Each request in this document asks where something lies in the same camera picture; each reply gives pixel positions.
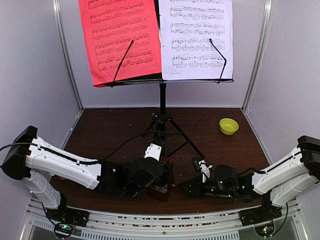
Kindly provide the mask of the brown wooden metronome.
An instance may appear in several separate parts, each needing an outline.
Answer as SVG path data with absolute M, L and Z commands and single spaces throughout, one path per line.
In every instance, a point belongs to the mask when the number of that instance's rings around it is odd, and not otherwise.
M 149 187 L 145 194 L 156 201 L 167 202 L 170 198 L 172 191 L 175 188 L 175 176 L 174 172 L 171 169 L 168 175 L 167 184 L 160 188 Z

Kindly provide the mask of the yellow-green bowl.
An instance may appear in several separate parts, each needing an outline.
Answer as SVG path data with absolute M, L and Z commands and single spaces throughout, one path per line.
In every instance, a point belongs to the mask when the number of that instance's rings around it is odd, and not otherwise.
M 220 131 L 227 136 L 234 135 L 239 130 L 239 124 L 231 118 L 222 118 L 219 121 Z

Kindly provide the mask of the red sheet music page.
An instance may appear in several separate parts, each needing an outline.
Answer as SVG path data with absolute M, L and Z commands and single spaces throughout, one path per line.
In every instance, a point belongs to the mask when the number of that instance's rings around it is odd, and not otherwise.
M 162 71 L 152 0 L 80 0 L 81 25 L 94 87 Z

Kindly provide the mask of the white sheet music page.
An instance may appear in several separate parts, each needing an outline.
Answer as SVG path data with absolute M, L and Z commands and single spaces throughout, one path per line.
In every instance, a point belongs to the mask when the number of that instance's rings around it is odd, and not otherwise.
M 158 5 L 163 80 L 232 80 L 233 2 L 160 0 Z

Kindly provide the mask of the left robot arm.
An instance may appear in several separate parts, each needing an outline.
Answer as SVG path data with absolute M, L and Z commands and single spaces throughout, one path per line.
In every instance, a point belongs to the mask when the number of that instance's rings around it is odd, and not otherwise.
M 146 189 L 168 185 L 173 166 L 161 160 L 162 143 L 152 142 L 143 157 L 132 162 L 115 163 L 57 148 L 39 137 L 37 131 L 27 126 L 13 143 L 6 145 L 8 152 L 1 169 L 8 177 L 23 181 L 61 222 L 69 221 L 72 211 L 64 205 L 63 194 L 49 184 L 42 172 L 111 196 L 136 197 Z

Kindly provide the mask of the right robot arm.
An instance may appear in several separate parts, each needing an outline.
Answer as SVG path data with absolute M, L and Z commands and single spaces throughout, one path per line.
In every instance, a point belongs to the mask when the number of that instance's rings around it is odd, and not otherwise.
M 238 173 L 234 167 L 220 164 L 215 168 L 204 160 L 192 160 L 201 175 L 179 184 L 179 188 L 193 199 L 205 196 L 230 198 L 243 203 L 266 196 L 268 201 L 256 210 L 259 220 L 268 220 L 276 207 L 320 181 L 320 141 L 303 135 L 298 145 L 274 164 L 256 170 L 249 168 Z

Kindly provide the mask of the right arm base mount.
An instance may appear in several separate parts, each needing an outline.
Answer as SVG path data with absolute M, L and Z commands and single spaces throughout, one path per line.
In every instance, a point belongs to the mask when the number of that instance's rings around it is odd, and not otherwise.
M 238 214 L 243 227 L 255 225 L 259 237 L 270 238 L 276 233 L 274 220 L 282 216 L 282 208 L 273 206 L 269 196 L 263 196 L 261 206 L 241 210 Z

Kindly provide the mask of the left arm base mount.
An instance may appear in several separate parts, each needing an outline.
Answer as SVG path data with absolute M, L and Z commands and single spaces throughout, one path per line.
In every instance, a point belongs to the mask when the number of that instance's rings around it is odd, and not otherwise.
M 65 197 L 57 209 L 46 208 L 43 203 L 42 208 L 45 217 L 53 224 L 53 233 L 62 240 L 69 238 L 76 227 L 86 227 L 90 216 L 88 211 L 68 207 Z

